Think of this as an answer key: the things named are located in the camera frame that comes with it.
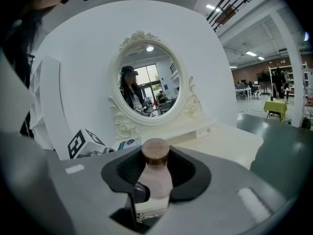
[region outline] small bottle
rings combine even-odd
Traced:
[[[169,150],[169,145],[163,139],[149,139],[141,147],[146,167],[138,182],[150,189],[152,198],[165,198],[173,189],[171,174],[166,166]]]

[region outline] black and white cube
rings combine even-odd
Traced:
[[[141,110],[142,110],[142,107],[141,107],[140,105],[136,105],[135,111],[136,111],[137,113],[140,113]]]
[[[103,153],[106,148],[96,134],[85,128],[79,130],[67,146],[70,159],[75,159],[80,154],[89,155],[93,151]]]

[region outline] pink liquid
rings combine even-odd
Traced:
[[[171,174],[164,164],[148,165],[138,181],[150,189],[150,197],[160,199],[170,195],[173,189]]]

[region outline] white pillar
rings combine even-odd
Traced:
[[[302,123],[305,101],[302,59],[291,33],[279,13],[277,11],[272,12],[270,16],[272,17],[280,34],[283,37],[290,58],[294,79],[294,107],[291,125],[294,127],[299,127]]]

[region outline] desk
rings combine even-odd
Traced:
[[[251,88],[250,87],[247,87],[245,89],[236,89],[236,98],[238,99],[238,92],[243,92],[243,91],[247,91],[248,100],[251,100],[252,99],[252,95],[251,95]]]
[[[264,105],[264,111],[268,111],[268,116],[271,113],[273,114],[278,114],[279,115],[279,120],[283,120],[286,116],[286,111],[287,111],[287,102],[285,99],[276,99],[273,98],[273,101],[270,100],[270,98],[268,100],[266,100],[265,105]]]
[[[261,85],[253,85],[253,87],[258,87],[259,88],[259,92],[261,93]]]

